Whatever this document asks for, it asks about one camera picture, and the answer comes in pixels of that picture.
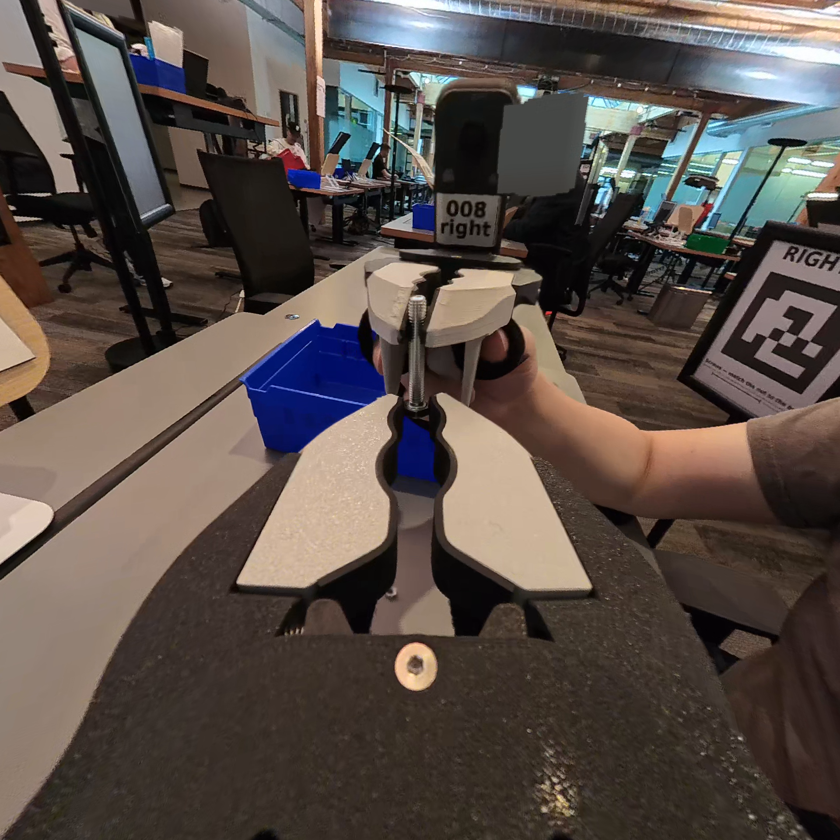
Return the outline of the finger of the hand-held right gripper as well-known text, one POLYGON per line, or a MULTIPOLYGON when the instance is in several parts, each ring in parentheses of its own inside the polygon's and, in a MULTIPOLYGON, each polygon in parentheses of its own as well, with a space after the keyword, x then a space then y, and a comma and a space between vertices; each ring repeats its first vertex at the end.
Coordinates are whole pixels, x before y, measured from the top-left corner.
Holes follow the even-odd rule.
POLYGON ((427 273, 428 268, 377 268, 367 277, 367 314, 381 340, 401 342, 408 302, 427 273))
POLYGON ((483 340, 509 323, 515 306, 514 273, 461 269, 436 289, 427 316, 427 348, 483 340))

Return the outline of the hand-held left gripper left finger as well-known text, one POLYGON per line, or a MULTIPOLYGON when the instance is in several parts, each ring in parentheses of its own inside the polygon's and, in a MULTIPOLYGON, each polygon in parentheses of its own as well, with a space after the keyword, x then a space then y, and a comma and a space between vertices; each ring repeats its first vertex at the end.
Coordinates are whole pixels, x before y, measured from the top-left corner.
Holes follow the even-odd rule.
POLYGON ((396 577, 399 442, 400 398, 387 394, 307 444, 237 588, 310 599, 351 585, 360 599, 383 596, 396 577))

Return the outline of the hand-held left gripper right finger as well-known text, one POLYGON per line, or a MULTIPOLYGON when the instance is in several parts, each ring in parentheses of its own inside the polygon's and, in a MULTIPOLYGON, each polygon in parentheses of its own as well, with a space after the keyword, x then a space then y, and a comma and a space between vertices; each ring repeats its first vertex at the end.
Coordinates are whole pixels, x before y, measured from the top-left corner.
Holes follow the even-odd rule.
POLYGON ((446 559, 519 603, 581 599, 592 582, 529 452, 507 431, 440 393, 434 441, 434 536, 446 559))

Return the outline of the short silver bolt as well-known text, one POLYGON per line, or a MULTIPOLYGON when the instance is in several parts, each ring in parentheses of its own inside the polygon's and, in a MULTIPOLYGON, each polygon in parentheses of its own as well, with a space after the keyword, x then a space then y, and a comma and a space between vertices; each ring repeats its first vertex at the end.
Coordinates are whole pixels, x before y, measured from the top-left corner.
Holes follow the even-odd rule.
POLYGON ((424 295, 413 294, 407 305, 409 327, 407 401, 426 402, 424 324, 427 301, 424 295))

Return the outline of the blue plastic bin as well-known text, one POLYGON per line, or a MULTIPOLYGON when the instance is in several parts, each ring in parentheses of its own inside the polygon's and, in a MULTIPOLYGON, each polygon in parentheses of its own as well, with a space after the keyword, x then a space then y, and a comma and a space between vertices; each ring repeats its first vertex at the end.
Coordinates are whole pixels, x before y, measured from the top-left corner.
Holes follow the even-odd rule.
POLYGON ((435 481, 426 423, 403 414, 363 356, 358 329, 313 320, 242 377, 267 448, 302 453, 305 471, 361 478, 361 489, 396 476, 435 481))

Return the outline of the person's right forearm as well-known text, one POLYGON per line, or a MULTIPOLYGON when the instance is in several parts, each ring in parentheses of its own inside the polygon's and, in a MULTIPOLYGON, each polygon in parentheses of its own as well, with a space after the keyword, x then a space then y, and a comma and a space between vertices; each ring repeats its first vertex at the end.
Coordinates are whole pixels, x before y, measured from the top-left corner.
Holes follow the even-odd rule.
POLYGON ((643 518, 778 524, 753 464, 745 423, 644 431, 539 380, 521 441, 584 498, 643 518))

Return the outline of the person's right hand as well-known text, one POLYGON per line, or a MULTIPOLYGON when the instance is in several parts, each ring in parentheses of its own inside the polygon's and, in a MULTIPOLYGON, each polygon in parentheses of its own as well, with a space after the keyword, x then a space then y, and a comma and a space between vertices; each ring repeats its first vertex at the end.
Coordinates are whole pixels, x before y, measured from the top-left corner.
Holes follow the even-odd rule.
MULTIPOLYGON (((442 360, 433 360, 437 351, 426 352, 424 377, 426 396, 448 394, 458 400, 463 372, 450 349, 443 349, 442 360)), ((539 389, 553 385, 539 372, 537 345, 532 333, 517 322, 486 337, 479 351, 478 367, 506 373, 494 379, 475 378, 469 407, 510 434, 520 426, 520 416, 533 412, 539 389)))

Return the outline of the wooden top desk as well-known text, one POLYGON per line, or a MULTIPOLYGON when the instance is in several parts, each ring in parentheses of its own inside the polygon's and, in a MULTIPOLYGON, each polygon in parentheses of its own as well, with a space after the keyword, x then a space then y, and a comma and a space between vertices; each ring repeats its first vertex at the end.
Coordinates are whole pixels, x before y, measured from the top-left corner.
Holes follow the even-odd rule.
MULTIPOLYGON (((34 79, 50 87, 51 83, 43 67, 5 61, 3 68, 15 76, 34 79)), ((62 74, 74 100, 90 100, 80 72, 62 70, 62 74)), ((278 121, 268 117, 179 91, 139 83, 136 87, 150 123, 262 144, 266 142, 266 127, 280 126, 278 121)))
POLYGON ((290 191, 307 234, 323 224, 320 214, 328 213, 329 240, 335 245, 354 245, 360 235, 378 234, 384 224, 431 195, 425 181, 407 178, 341 181, 323 176, 319 187, 293 184, 290 191))
MULTIPOLYGON (((392 238, 396 248, 420 249, 434 247, 434 231, 413 226, 413 214, 407 213, 384 224, 381 235, 392 238)), ((518 259, 525 259, 528 254, 527 246, 522 243, 503 238, 500 242, 500 253, 518 259)))
POLYGON ((687 259, 685 270, 679 276, 679 279, 686 281, 690 278, 693 267, 698 262, 714 267, 737 263, 742 254, 757 242, 756 239, 743 237, 735 237, 731 243, 725 240, 723 252, 718 254, 685 247, 685 243, 671 238, 662 238, 634 232, 631 232, 629 236, 642 245, 642 250, 624 288, 624 293, 628 300, 639 295, 640 287, 657 252, 661 251, 685 257, 687 259))

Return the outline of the black mesh office chair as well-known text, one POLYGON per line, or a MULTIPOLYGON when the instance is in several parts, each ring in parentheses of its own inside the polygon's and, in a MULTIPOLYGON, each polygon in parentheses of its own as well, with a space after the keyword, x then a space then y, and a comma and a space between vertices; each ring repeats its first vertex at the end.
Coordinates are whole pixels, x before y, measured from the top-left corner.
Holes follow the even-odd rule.
POLYGON ((311 288, 314 257, 284 164, 201 150, 197 157, 232 243, 244 310, 267 314, 311 288))

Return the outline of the grey trash bin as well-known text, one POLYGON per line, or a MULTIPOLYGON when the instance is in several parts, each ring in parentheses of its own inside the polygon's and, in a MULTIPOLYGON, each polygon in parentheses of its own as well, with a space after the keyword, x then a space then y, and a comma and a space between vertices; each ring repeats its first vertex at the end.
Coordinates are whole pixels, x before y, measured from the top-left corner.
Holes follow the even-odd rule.
POLYGON ((647 316, 655 325, 667 329, 690 330, 709 302, 710 290, 665 285, 647 316))

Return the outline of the person's grey t-shirt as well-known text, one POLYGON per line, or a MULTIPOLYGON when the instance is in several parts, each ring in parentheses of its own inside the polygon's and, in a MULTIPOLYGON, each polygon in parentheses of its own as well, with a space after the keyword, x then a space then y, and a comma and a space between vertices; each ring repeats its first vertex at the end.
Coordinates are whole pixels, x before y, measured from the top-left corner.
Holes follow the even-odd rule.
POLYGON ((753 466, 786 527, 825 531, 826 570, 788 612, 775 644, 722 677, 734 717, 777 795, 839 817, 838 399, 753 419, 753 466))

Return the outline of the framed marker sign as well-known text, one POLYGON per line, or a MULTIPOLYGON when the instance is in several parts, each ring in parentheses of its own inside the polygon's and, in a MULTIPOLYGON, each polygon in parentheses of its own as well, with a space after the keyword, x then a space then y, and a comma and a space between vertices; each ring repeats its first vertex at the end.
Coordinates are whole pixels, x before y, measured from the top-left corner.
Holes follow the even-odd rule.
POLYGON ((677 379, 734 423, 837 397, 838 230, 766 223, 677 379))

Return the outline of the black floor lamp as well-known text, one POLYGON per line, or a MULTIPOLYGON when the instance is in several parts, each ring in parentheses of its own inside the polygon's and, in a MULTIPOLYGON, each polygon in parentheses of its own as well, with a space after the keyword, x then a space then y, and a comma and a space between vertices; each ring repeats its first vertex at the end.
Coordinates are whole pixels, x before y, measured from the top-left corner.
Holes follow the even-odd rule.
POLYGON ((783 153, 789 149, 798 149, 806 145, 805 140, 800 140, 796 138, 785 138, 785 137, 778 137, 778 138, 771 138, 768 140, 768 144, 777 150, 772 162, 770 163, 767 171, 763 175, 762 181, 755 189, 752 197, 750 198, 748 204, 745 206, 738 222, 733 227, 730 236, 727 241, 726 248, 724 249, 724 254, 727 256, 734 255, 737 252, 737 246, 734 244, 735 238, 740 234, 743 226, 745 225, 748 216, 754 206, 756 204, 764 186, 766 185, 767 181, 769 180, 770 176, 774 172, 776 165, 779 163, 783 153))

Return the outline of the brown wooden beam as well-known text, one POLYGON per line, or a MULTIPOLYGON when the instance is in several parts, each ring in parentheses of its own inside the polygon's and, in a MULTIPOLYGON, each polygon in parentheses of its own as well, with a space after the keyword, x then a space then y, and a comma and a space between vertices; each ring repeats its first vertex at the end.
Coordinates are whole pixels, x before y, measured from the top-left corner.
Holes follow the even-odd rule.
POLYGON ((1 194, 1 275, 28 309, 51 304, 54 295, 26 245, 4 194, 1 194))

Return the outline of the wooden support post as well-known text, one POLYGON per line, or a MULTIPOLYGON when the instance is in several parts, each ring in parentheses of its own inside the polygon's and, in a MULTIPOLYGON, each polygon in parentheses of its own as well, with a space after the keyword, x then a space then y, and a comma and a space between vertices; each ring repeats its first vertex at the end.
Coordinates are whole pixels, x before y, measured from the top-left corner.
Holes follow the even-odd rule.
POLYGON ((324 159, 325 82, 323 78, 323 1, 302 1, 306 87, 308 101, 308 149, 311 168, 320 172, 324 159))

